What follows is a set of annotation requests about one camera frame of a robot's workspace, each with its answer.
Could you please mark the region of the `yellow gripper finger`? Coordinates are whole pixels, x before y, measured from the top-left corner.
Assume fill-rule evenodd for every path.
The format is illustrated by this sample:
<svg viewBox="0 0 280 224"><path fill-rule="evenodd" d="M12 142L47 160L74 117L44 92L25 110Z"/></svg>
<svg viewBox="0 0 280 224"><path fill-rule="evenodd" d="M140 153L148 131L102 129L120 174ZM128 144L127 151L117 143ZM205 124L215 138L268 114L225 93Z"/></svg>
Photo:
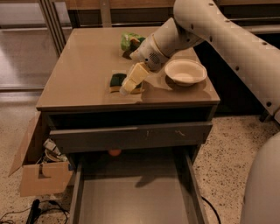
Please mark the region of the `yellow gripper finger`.
<svg viewBox="0 0 280 224"><path fill-rule="evenodd" d="M150 69L143 62L138 62L133 65L127 77L122 82L122 86L120 88L120 93L123 95L129 95L131 92L139 85L148 75Z"/></svg>

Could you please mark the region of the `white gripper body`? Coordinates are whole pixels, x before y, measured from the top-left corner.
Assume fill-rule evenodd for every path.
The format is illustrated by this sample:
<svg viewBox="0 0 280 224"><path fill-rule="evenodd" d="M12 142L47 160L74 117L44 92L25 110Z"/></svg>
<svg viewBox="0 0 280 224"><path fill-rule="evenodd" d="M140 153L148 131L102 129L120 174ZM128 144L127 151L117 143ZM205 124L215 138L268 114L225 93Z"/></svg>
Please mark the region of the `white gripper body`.
<svg viewBox="0 0 280 224"><path fill-rule="evenodd" d="M151 71L160 70L165 62L165 56L158 49L153 34L146 38L130 57L134 62L143 62Z"/></svg>

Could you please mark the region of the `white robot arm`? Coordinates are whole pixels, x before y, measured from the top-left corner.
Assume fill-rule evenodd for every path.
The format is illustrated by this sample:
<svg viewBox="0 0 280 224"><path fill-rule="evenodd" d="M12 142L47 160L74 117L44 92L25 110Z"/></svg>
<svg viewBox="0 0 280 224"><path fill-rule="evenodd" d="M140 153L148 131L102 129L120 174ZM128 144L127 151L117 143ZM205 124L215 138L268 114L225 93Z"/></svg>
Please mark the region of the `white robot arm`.
<svg viewBox="0 0 280 224"><path fill-rule="evenodd" d="M208 42L275 120L280 114L280 51L231 22L213 0L175 0L173 17L130 55L120 92L130 94L177 51ZM280 224L280 133L257 152L248 175L241 224Z"/></svg>

